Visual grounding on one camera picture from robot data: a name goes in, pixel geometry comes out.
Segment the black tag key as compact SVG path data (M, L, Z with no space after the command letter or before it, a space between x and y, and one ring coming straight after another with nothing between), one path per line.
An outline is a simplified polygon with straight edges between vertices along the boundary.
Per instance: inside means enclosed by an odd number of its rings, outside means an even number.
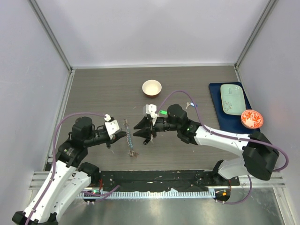
M148 143L153 143L153 138L151 138L151 139L145 139L144 141L143 141L143 144L144 145L147 145Z

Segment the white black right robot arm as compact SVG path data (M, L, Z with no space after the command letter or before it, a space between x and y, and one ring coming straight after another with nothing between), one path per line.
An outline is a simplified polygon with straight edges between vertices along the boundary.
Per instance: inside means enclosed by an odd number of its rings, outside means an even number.
M184 143L211 146L236 155L236 159L216 163L211 178L217 185L242 175L252 175L260 180L270 179L279 152L261 132L235 134L206 127L189 119L187 112L178 104L168 107L166 117L159 117L154 112L156 108L155 105L144 107L144 117L134 126L134 136L151 141L158 132L175 131Z

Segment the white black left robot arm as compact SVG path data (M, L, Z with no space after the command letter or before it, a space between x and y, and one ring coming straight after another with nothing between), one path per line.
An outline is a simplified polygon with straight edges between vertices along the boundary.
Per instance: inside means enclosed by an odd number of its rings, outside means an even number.
M74 199L86 188L95 187L100 181L100 169L82 160L88 148L105 144L108 148L125 137L127 133L119 127L117 120L101 114L104 124L96 129L91 112L77 112L68 139L59 147L53 140L53 160L40 190L23 211L13 215L17 225L57 225Z

